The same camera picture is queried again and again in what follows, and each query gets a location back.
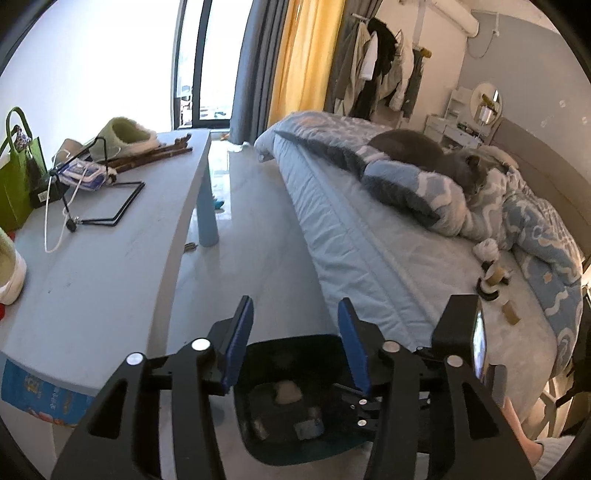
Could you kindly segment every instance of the wooden sticks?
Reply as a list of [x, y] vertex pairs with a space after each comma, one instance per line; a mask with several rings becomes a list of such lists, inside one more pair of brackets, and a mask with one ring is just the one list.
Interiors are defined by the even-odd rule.
[[117, 173], [123, 173], [158, 160], [183, 155], [193, 151], [193, 147], [188, 146], [190, 138], [191, 134], [187, 134], [182, 138], [177, 138], [173, 145], [163, 145], [162, 147], [158, 147], [141, 155], [130, 155], [128, 157], [116, 158], [109, 162], [109, 167], [114, 168]]

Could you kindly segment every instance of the hanging clothes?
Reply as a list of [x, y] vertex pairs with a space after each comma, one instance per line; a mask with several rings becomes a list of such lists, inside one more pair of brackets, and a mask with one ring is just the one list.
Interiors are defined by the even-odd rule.
[[359, 78], [359, 72], [365, 58], [368, 42], [371, 39], [368, 27], [363, 22], [359, 23], [357, 30], [352, 35], [355, 35], [356, 40], [355, 43], [350, 43], [350, 47], [345, 54], [343, 69], [335, 86], [334, 112], [343, 116], [349, 115], [355, 104], [355, 99], [365, 85], [365, 81]]
[[392, 99], [389, 102], [389, 106], [392, 110], [399, 111], [402, 109], [404, 103], [404, 96], [406, 95], [408, 81], [413, 74], [414, 69], [414, 55], [413, 55], [413, 44], [411, 38], [404, 35], [404, 32], [400, 32], [402, 35], [397, 45], [397, 61], [398, 68], [400, 69], [400, 83], [397, 85], [396, 91]]
[[374, 78], [375, 64], [378, 61], [378, 34], [372, 33], [371, 40], [369, 40], [368, 51], [363, 58], [361, 65], [361, 72], [359, 78], [361, 80], [371, 80]]
[[392, 62], [396, 57], [396, 38], [388, 26], [372, 18], [368, 24], [368, 31], [376, 33], [378, 37], [378, 58], [375, 62], [374, 76], [365, 82], [363, 90], [355, 100], [350, 116], [369, 120], [378, 101], [378, 86], [392, 69]]
[[413, 73], [408, 81], [408, 88], [404, 96], [404, 103], [402, 104], [404, 118], [410, 118], [413, 114], [414, 107], [417, 104], [418, 91], [421, 88], [421, 81], [423, 79], [423, 54], [420, 50], [413, 50], [413, 55]]

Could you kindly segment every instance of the bag handle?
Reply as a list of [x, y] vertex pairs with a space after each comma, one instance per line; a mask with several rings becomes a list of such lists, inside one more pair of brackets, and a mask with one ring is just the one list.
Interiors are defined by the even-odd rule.
[[29, 127], [27, 119], [25, 118], [25, 113], [22, 111], [22, 109], [20, 107], [18, 107], [18, 106], [14, 107], [12, 110], [10, 110], [8, 112], [8, 116], [6, 117], [6, 136], [7, 136], [8, 144], [10, 145], [11, 151], [15, 150], [14, 142], [12, 141], [12, 134], [10, 132], [10, 117], [13, 112], [16, 112], [18, 114], [18, 116], [21, 118], [22, 125], [25, 128], [25, 133], [29, 136], [29, 138], [33, 138], [33, 134], [31, 133], [31, 128]]

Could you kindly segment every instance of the glass door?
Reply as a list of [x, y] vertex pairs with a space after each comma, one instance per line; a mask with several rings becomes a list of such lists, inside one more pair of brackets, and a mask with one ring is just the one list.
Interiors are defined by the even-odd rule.
[[174, 127], [229, 128], [252, 0], [181, 0]]

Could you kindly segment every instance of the tiled floor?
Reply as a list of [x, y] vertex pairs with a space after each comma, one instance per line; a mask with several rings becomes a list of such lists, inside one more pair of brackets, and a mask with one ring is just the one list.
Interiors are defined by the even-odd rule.
[[[242, 295], [255, 304], [251, 342], [335, 332], [291, 199], [275, 162], [259, 164], [254, 151], [228, 152], [214, 142], [210, 169], [214, 194], [226, 200], [217, 217], [220, 242], [185, 254], [177, 283], [168, 338], [174, 352], [206, 335], [212, 323], [228, 318]], [[196, 222], [189, 240], [196, 241]], [[170, 398], [163, 398], [163, 478], [174, 479]], [[265, 466], [250, 457], [240, 439], [231, 395], [212, 397], [216, 433], [229, 480], [306, 478], [359, 479], [366, 455], [354, 450], [309, 465]]]

